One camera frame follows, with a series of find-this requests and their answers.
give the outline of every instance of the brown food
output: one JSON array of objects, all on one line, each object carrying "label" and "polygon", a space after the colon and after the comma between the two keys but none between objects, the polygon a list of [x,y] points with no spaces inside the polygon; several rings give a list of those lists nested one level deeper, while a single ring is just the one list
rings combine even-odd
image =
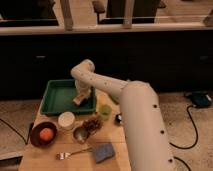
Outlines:
[{"label": "brown food", "polygon": [[50,128],[44,128],[39,133],[40,139],[45,142],[51,141],[53,139],[53,136],[54,136],[54,132]]},{"label": "brown food", "polygon": [[92,117],[87,121],[83,122],[82,125],[88,132],[96,132],[97,130],[101,129],[102,122],[99,117]]}]

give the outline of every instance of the orange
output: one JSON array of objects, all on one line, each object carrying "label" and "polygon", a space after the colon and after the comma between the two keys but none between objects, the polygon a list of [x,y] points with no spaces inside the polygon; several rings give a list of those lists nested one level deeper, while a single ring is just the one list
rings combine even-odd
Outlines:
[{"label": "orange", "polygon": [[50,141],[53,139],[53,130],[50,128],[44,128],[41,130],[41,132],[39,133],[39,137],[41,138],[41,140],[43,141]]}]

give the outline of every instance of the floor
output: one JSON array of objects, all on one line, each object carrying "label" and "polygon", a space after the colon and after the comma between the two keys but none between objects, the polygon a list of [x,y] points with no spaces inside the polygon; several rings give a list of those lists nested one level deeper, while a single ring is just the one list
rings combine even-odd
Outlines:
[{"label": "floor", "polygon": [[[34,122],[41,100],[0,101],[0,119],[16,129],[27,140],[30,124]],[[0,171],[15,171],[25,148],[23,139],[0,121]]]},{"label": "floor", "polygon": [[[169,141],[182,147],[192,145],[195,142],[195,130],[186,111],[187,106],[192,104],[191,101],[184,97],[184,93],[161,93],[159,99]],[[189,150],[172,147],[173,154],[183,159],[192,171],[212,171],[213,106],[203,109],[191,108],[190,113],[198,130],[198,143]],[[181,166],[179,170],[187,170],[178,161],[177,165]]]},{"label": "floor", "polygon": [[[60,0],[55,0],[54,10],[59,23],[63,23]],[[93,12],[93,0],[69,0],[75,26],[95,26],[96,14]],[[101,0],[106,8],[107,0]],[[166,8],[159,8],[156,23],[201,22],[213,9],[212,0],[163,0]]]}]

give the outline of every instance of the desk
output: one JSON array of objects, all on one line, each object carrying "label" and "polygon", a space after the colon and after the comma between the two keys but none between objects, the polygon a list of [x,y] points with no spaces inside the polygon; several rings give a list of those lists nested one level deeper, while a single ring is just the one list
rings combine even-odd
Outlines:
[{"label": "desk", "polygon": [[[112,107],[109,120],[105,121],[103,127],[95,135],[91,136],[83,145],[76,142],[72,137],[72,131],[64,131],[58,127],[57,117],[47,117],[38,112],[35,124],[51,121],[58,127],[58,134],[54,143],[48,148],[36,148],[30,142],[26,146],[19,171],[130,171],[128,152],[122,126],[114,124],[115,114],[119,113],[119,106],[115,105],[107,94],[96,90],[97,109],[102,104]],[[90,115],[76,116],[75,126],[81,125],[83,120]],[[115,157],[96,164],[91,153],[73,155],[70,158],[59,161],[55,154],[64,151],[76,151],[86,147],[95,147],[98,144],[112,142]]]}]

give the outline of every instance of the black cable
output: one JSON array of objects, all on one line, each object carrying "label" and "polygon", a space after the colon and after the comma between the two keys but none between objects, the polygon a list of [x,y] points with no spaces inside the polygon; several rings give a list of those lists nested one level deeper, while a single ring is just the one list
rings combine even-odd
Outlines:
[{"label": "black cable", "polygon": [[191,171],[191,168],[189,167],[189,165],[188,165],[184,160],[182,160],[181,158],[176,157],[176,156],[174,156],[174,159],[176,159],[176,160],[180,161],[181,163],[183,163],[183,164],[186,166],[186,168],[187,168],[189,171]]},{"label": "black cable", "polygon": [[10,129],[12,129],[16,134],[18,134],[24,141],[25,144],[27,144],[27,140],[25,140],[25,138],[15,129],[13,128],[9,123],[7,123],[6,121],[4,121],[3,119],[0,118],[0,121],[2,121],[4,124],[6,124]]},{"label": "black cable", "polygon": [[29,126],[29,130],[28,130],[27,142],[28,142],[29,139],[30,139],[30,133],[31,133],[31,131],[32,131],[32,129],[33,129],[33,126],[34,126],[34,123],[31,122],[31,123],[30,123],[30,126]]},{"label": "black cable", "polygon": [[175,145],[175,144],[173,144],[173,143],[170,142],[170,145],[172,145],[172,146],[175,147],[175,148],[182,149],[182,150],[188,150],[188,149],[193,148],[193,147],[197,144],[197,142],[198,142],[198,139],[199,139],[198,130],[197,130],[197,127],[196,127],[196,125],[195,125],[195,123],[194,123],[194,120],[193,120],[193,118],[192,118],[192,116],[191,116],[191,114],[190,114],[190,111],[189,111],[189,109],[190,109],[190,108],[193,108],[193,107],[194,107],[194,105],[189,105],[189,106],[187,106],[187,109],[186,109],[186,110],[187,110],[187,113],[188,113],[188,115],[189,115],[189,118],[190,118],[190,120],[191,120],[191,122],[192,122],[192,125],[193,125],[193,127],[194,127],[194,130],[195,130],[195,142],[194,142],[192,145],[188,146],[188,147],[181,147],[181,146]]}]

